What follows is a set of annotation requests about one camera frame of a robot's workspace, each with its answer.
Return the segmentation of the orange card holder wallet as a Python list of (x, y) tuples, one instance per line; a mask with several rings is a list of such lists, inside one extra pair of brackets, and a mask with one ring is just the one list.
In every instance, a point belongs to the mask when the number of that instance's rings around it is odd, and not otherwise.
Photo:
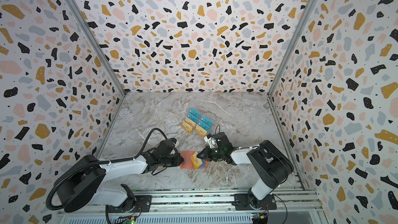
[(182, 151), (181, 156), (183, 158), (183, 162), (181, 163), (180, 168), (193, 170), (206, 169), (209, 162), (198, 158), (197, 155), (197, 151)]

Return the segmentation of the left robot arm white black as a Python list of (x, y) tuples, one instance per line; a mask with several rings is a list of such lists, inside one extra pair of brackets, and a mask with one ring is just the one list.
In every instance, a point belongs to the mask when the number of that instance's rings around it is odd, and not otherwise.
[(127, 175), (156, 175), (159, 167), (179, 167), (184, 159), (176, 143), (175, 138), (163, 140), (136, 158), (98, 160), (93, 155), (84, 156), (55, 182), (46, 200), (47, 209), (71, 213), (86, 205), (108, 205), (122, 212), (137, 208), (138, 197), (129, 186), (107, 182)]

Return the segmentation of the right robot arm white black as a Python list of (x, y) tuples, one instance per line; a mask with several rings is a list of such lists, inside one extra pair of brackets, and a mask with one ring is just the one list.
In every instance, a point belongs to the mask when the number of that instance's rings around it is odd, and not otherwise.
[(197, 158), (208, 162), (224, 161), (233, 166), (252, 165), (259, 175), (259, 180), (248, 193), (235, 199), (236, 207), (262, 209), (265, 198), (294, 170), (290, 160), (269, 140), (255, 146), (234, 147), (227, 135), (220, 132), (207, 135), (205, 141), (208, 145), (197, 154)]

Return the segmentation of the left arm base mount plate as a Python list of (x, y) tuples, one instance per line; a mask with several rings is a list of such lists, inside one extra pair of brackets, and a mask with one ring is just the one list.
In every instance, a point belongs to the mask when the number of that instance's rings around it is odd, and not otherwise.
[(152, 203), (151, 195), (137, 195), (135, 198), (128, 197), (120, 206), (109, 206), (109, 213), (121, 213), (133, 215), (139, 213), (148, 213)]

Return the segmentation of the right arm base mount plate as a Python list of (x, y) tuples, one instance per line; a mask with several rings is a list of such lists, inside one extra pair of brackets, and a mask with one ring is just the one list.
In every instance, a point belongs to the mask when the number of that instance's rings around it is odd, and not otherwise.
[(262, 200), (258, 200), (254, 195), (235, 194), (232, 205), (237, 211), (266, 211), (276, 210), (277, 205), (273, 195), (267, 195)]

